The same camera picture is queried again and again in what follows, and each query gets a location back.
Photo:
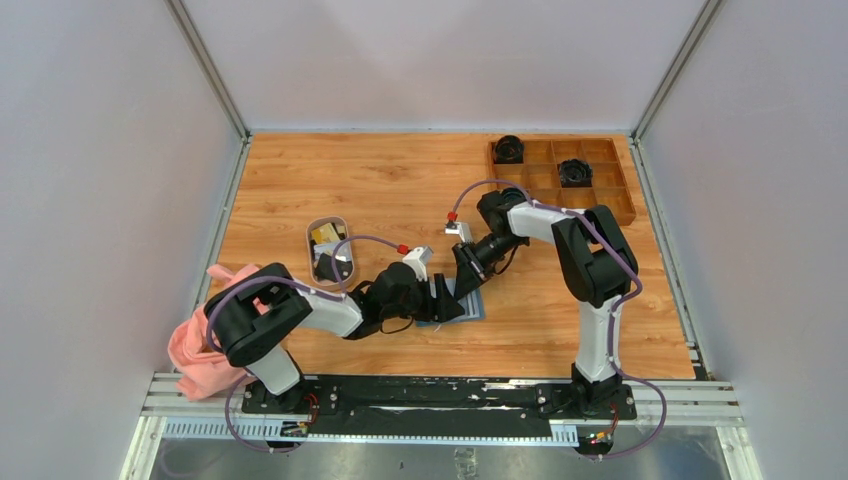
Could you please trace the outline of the blue leather card holder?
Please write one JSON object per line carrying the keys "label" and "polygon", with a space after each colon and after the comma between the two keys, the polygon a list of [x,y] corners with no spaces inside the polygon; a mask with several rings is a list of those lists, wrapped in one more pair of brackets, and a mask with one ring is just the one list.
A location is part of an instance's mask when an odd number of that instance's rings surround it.
{"label": "blue leather card holder", "polygon": [[446,324],[457,324],[463,322],[470,322],[476,320],[482,320],[485,318],[485,309],[483,305],[483,298],[480,289],[475,290],[474,292],[468,294],[465,298],[457,300],[465,309],[465,314],[463,316],[457,317],[454,320],[451,320],[446,323],[436,323],[431,320],[432,315],[432,303],[433,298],[431,296],[431,280],[429,283],[429,297],[430,303],[428,304],[428,316],[425,316],[423,319],[416,319],[414,325],[419,328],[423,327],[436,327]]}

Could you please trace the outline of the black VIP card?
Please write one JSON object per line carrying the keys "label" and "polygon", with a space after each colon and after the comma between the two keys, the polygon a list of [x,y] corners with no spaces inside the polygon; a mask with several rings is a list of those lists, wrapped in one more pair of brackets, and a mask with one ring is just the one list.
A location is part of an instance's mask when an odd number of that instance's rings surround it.
{"label": "black VIP card", "polygon": [[319,282],[344,283],[353,273],[354,265],[345,257],[321,253],[313,264],[313,277]]}

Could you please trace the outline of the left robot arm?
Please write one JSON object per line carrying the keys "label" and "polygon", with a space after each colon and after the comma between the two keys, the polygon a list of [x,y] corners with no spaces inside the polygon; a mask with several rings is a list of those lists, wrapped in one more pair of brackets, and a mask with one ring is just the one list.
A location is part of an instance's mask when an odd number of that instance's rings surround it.
{"label": "left robot arm", "polygon": [[298,411],[306,400],[301,369],[282,345],[295,329],[359,340],[379,332],[389,319],[447,322],[465,313],[443,275],[421,280],[403,262],[391,263],[346,294],[313,289],[272,263],[219,292],[202,311],[213,347],[230,366],[256,379],[283,413]]}

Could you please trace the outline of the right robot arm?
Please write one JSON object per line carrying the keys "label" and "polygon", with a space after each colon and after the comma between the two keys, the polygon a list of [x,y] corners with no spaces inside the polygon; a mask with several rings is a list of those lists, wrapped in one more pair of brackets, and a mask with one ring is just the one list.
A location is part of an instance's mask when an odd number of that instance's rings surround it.
{"label": "right robot arm", "polygon": [[640,291],[641,283],[638,263],[611,210],[604,205],[555,207],[516,187],[484,194],[477,210],[490,232],[478,242],[453,247],[454,298],[479,289],[495,276],[498,261],[531,240],[553,245],[565,285],[578,303],[579,347],[568,388],[538,393],[539,411],[592,418],[621,410],[628,391],[618,322],[623,303]]}

